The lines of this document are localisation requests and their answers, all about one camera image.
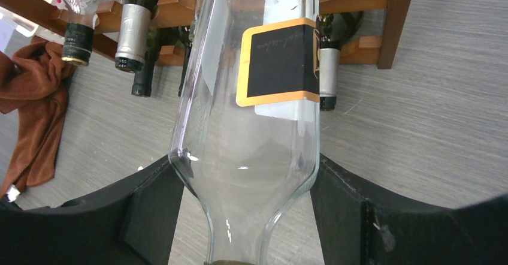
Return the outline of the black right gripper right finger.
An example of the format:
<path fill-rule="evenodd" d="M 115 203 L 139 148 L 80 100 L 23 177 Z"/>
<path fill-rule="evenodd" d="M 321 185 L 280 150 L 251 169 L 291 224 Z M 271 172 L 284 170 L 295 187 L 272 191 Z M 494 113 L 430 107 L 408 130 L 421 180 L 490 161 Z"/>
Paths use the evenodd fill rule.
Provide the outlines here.
<path fill-rule="evenodd" d="M 507 263 L 507 195 L 445 208 L 385 189 L 324 155 L 310 194 L 325 264 Z"/>

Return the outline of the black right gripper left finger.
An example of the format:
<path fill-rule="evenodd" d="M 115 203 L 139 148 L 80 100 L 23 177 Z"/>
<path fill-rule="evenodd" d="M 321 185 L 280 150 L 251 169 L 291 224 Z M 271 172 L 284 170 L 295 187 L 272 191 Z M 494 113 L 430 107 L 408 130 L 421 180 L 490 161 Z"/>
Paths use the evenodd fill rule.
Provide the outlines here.
<path fill-rule="evenodd" d="M 62 205 L 1 201 L 2 264 L 167 264 L 183 194 L 168 158 Z"/>

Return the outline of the green bottle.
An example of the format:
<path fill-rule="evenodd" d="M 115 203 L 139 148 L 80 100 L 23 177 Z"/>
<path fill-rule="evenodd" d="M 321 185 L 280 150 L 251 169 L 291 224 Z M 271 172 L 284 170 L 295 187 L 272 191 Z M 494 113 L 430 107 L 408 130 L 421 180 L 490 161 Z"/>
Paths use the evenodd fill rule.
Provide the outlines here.
<path fill-rule="evenodd" d="M 126 0 L 115 54 L 118 70 L 136 73 L 145 63 L 149 23 L 159 0 Z"/>

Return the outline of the dark bottle white label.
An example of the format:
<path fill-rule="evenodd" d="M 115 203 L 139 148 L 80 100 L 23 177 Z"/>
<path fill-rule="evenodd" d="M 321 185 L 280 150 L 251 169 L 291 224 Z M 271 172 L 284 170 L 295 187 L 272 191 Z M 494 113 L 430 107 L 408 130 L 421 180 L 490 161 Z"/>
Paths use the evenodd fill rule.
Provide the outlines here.
<path fill-rule="evenodd" d="M 185 55 L 184 55 L 184 61 L 183 61 L 183 66 L 182 66 L 182 74 L 181 74 L 181 79 L 180 79 L 180 85 L 179 85 L 179 89 L 178 89 L 178 92 L 177 92 L 178 97 L 181 97 L 181 95 L 182 95 L 182 90 L 183 90 L 183 87 L 184 87 L 184 84 L 185 84 L 186 72 L 187 72 L 189 58 L 190 58 L 191 51 L 192 51 L 192 46 L 193 46 L 193 42 L 189 42 L 188 44 L 184 44 Z"/>

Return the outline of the clear bottle brown label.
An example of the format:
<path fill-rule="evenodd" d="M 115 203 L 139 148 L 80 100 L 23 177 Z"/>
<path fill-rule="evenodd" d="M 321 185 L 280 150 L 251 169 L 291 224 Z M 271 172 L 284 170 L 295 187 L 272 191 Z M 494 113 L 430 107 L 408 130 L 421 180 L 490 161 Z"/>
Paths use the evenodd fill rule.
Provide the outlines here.
<path fill-rule="evenodd" d="M 87 66 L 92 53 L 96 11 L 102 2 L 121 0 L 63 0 L 68 10 L 62 60 L 76 66 Z"/>

